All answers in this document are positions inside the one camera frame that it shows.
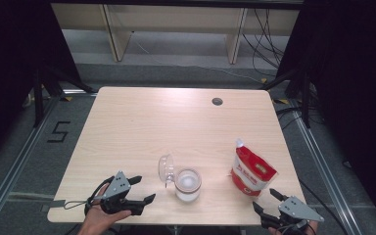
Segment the table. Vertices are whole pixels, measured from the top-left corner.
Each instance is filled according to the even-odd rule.
[[[212,99],[219,98],[217,106]],[[156,193],[141,216],[119,221],[156,225],[259,225],[253,198],[240,192],[229,176],[235,141],[242,138],[279,172],[270,187],[286,195],[304,195],[269,94],[261,90],[103,87],[90,111],[56,200],[85,200],[106,178],[123,170],[141,175],[127,199]],[[158,175],[159,158],[173,155],[175,169],[193,167],[202,175],[200,197],[179,201],[174,185]],[[257,202],[279,214],[279,201],[263,190]],[[81,222],[83,206],[52,208],[52,222]]]

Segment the cable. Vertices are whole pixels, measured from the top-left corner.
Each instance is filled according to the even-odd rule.
[[[343,223],[340,221],[340,219],[322,202],[322,200],[300,178],[298,178],[298,180],[302,185],[304,185],[304,187],[307,189],[307,191],[309,191],[309,193],[311,195],[313,195],[313,197],[322,205],[322,207],[324,207],[332,215],[332,217],[335,219],[335,221],[337,221],[338,225],[340,225],[344,234],[348,235],[348,232],[345,229]]]
[[[295,117],[293,118],[291,121],[289,121],[285,126],[282,127],[282,130],[284,130],[286,127],[288,127],[294,120],[297,120],[299,118],[301,118],[302,116],[299,116],[299,117]]]
[[[269,22],[268,22],[268,16],[269,16],[269,10],[267,9],[266,10],[266,22],[264,24],[264,26],[262,25],[261,23],[261,20],[259,18],[259,15],[258,15],[258,12],[257,10],[255,9],[255,15],[256,15],[256,18],[258,19],[258,24],[260,25],[260,28],[261,28],[261,37],[265,37],[267,42],[270,44],[270,47],[272,48],[271,50],[269,48],[266,48],[265,46],[263,46],[262,44],[260,44],[264,49],[270,51],[270,52],[273,52],[273,53],[278,53],[280,54],[281,56],[284,55],[284,52],[282,50],[280,50],[279,48],[277,48],[276,46],[274,46],[272,40],[271,40],[271,34],[270,34],[270,26],[269,26]],[[269,33],[269,36],[267,36],[267,33],[265,32],[265,29],[266,29],[266,26],[268,28],[268,33]]]
[[[275,67],[275,68],[279,68],[279,66],[277,66],[276,64],[274,64],[273,62],[271,62],[269,59],[267,59],[257,48],[259,47],[258,46],[253,46],[252,43],[250,43],[249,39],[247,39],[246,35],[243,34],[243,37],[244,39],[246,39],[247,43],[253,48],[254,50],[254,53],[253,53],[253,58],[255,57],[255,54],[258,54],[262,59],[264,59],[268,64],[270,64],[271,66]]]
[[[76,203],[77,205],[74,205],[74,206],[71,206],[71,207],[67,207],[67,205],[68,204],[73,204],[73,203]],[[80,205],[83,205],[83,204],[85,204],[86,203],[86,201],[69,201],[69,202],[66,202],[64,205],[63,205],[63,208],[64,208],[64,210],[70,210],[70,209],[73,209],[73,208],[76,208],[76,207],[78,207],[78,206],[80,206]]]
[[[316,232],[315,232],[315,230],[312,228],[312,226],[310,226],[310,224],[308,224],[307,225],[307,227],[309,227],[310,228],[310,230],[312,230],[312,233],[313,233],[313,235],[316,235]]]
[[[161,64],[161,65],[166,65],[166,66],[176,66],[176,67],[183,67],[183,68],[200,68],[200,69],[205,69],[205,70],[211,70],[211,71],[222,71],[222,72],[225,72],[227,74],[230,74],[230,75],[233,75],[233,76],[238,76],[238,77],[243,77],[243,78],[247,78],[247,79],[251,79],[255,82],[258,82],[260,84],[264,84],[263,82],[253,78],[253,77],[250,77],[250,76],[244,76],[244,75],[240,75],[240,74],[236,74],[236,73],[233,73],[233,72],[230,72],[230,71],[227,71],[227,70],[221,70],[221,69],[216,69],[216,68],[210,68],[210,67],[201,67],[201,66],[181,66],[181,65],[178,65],[178,64],[173,64],[173,63],[164,63],[164,62],[161,62],[161,61],[158,61],[157,59],[154,58],[154,56],[148,51],[146,50],[145,48],[143,48],[138,42],[136,42],[136,44],[140,47],[140,49],[142,49],[146,54],[150,55],[152,60],[155,61],[156,63],[158,64]]]

